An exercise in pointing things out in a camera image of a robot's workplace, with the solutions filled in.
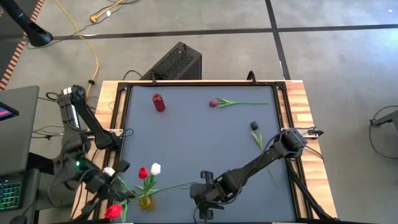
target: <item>white tulip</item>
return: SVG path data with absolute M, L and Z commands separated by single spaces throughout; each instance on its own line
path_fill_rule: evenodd
M 152 175 L 158 175 L 160 173 L 160 164 L 157 164 L 156 162 L 152 164 L 152 167 L 150 168 L 150 173 Z
M 105 167 L 104 168 L 104 173 L 108 174 L 110 177 L 113 176 L 113 174 L 115 173 L 114 169 L 112 167 Z

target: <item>keyboard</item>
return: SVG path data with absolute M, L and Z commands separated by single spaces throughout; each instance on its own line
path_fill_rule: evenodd
M 0 178 L 0 212 L 22 207 L 23 180 L 22 174 Z

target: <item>floor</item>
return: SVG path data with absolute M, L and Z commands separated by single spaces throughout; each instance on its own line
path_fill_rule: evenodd
M 59 1 L 80 29 L 109 4 Z M 37 23 L 58 40 L 74 33 L 52 0 Z M 375 112 L 398 105 L 397 1 L 142 0 L 83 33 L 96 34 L 88 36 L 100 63 L 92 96 L 103 80 L 120 80 L 130 69 L 146 73 L 178 41 L 203 54 L 203 79 L 244 79 L 253 70 L 259 79 L 304 80 L 315 124 L 325 131 L 320 145 L 338 216 L 369 223 L 398 219 L 398 161 L 376 154 L 368 136 Z M 17 42 L 0 41 L 0 47 L 11 44 Z M 90 49 L 73 37 L 25 49 L 7 89 L 38 85 L 44 96 L 86 86 L 94 69 Z M 94 106 L 95 98 L 89 103 Z M 40 101 L 35 126 L 52 124 L 61 124 L 58 106 Z M 389 124 L 373 129 L 374 145 L 398 156 L 396 134 Z M 59 139 L 32 141 L 38 154 L 55 157 L 59 150 Z M 42 212 L 40 223 L 65 220 L 69 212 Z

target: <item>yellow vase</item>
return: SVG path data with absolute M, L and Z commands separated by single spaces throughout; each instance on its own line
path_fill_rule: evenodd
M 155 208 L 155 199 L 151 195 L 142 196 L 138 201 L 138 205 L 141 209 L 153 210 Z

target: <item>red bottle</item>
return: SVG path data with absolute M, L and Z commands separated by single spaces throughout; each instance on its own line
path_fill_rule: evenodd
M 166 109 L 166 106 L 164 105 L 163 102 L 163 98 L 160 94 L 155 93 L 152 97 L 152 101 L 154 102 L 157 111 L 162 112 Z

